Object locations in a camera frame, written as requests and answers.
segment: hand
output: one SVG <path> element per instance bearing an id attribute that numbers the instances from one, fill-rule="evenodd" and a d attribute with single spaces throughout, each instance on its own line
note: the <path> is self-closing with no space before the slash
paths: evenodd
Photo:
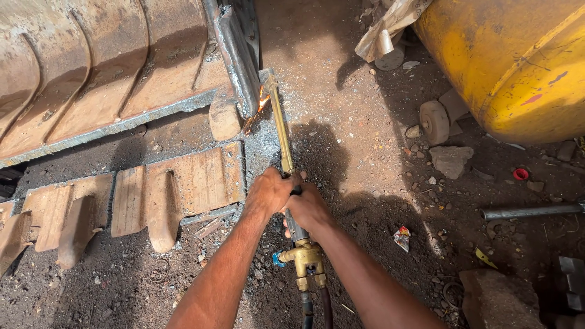
<path id="1" fill-rule="evenodd" d="M 311 234 L 311 238 L 317 242 L 320 233 L 327 227 L 336 226 L 335 220 L 329 212 L 329 208 L 325 204 L 325 200 L 319 194 L 317 186 L 310 183 L 301 185 L 302 193 L 298 196 L 290 196 L 282 211 L 288 208 L 294 220 L 302 228 Z M 284 226 L 287 226 L 287 221 L 284 220 Z M 286 230 L 284 235 L 290 238 L 290 231 Z"/>
<path id="2" fill-rule="evenodd" d="M 278 169 L 268 167 L 250 186 L 245 210 L 260 211 L 268 223 L 270 216 L 282 209 L 293 188 L 301 184 L 305 178 L 307 173 L 301 172 L 284 179 Z"/>

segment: blue valve knob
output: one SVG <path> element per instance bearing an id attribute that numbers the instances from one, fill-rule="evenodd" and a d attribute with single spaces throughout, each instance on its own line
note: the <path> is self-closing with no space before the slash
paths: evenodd
<path id="1" fill-rule="evenodd" d="M 281 262 L 281 261 L 278 259 L 278 256 L 280 256 L 280 253 L 281 253 L 282 251 L 283 251 L 283 250 L 281 249 L 281 250 L 279 250 L 279 251 L 277 251 L 277 252 L 275 252 L 275 253 L 273 253 L 273 254 L 272 254 L 272 264 L 275 264 L 275 265 L 276 265 L 276 266 L 278 266 L 279 268 L 283 268 L 283 267 L 284 267 L 284 265 L 286 265 L 286 263 L 283 263 L 283 262 Z"/>

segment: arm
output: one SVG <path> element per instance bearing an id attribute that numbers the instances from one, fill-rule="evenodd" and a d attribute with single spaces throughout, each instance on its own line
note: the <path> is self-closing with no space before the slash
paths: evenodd
<path id="1" fill-rule="evenodd" d="M 319 242 L 366 328 L 446 328 L 335 223 L 315 185 L 303 184 L 285 207 Z"/>
<path id="2" fill-rule="evenodd" d="M 209 264 L 193 280 L 167 329 L 233 327 L 246 276 L 264 227 L 300 182 L 300 174 L 282 179 L 274 167 L 269 167 L 254 180 L 239 222 Z"/>

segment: yellow gas cylinder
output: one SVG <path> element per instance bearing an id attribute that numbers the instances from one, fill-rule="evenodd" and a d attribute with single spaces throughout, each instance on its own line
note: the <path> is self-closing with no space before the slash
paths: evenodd
<path id="1" fill-rule="evenodd" d="M 585 0 L 434 0 L 414 28 L 498 140 L 585 135 Z"/>

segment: forearm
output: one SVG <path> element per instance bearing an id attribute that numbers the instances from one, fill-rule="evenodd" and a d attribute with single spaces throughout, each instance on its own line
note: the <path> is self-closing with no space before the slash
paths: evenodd
<path id="1" fill-rule="evenodd" d="M 337 225 L 316 233 L 366 328 L 445 328 Z"/>
<path id="2" fill-rule="evenodd" d="M 240 221 L 181 299 L 167 329 L 233 327 L 266 217 L 261 211 L 244 209 Z"/>

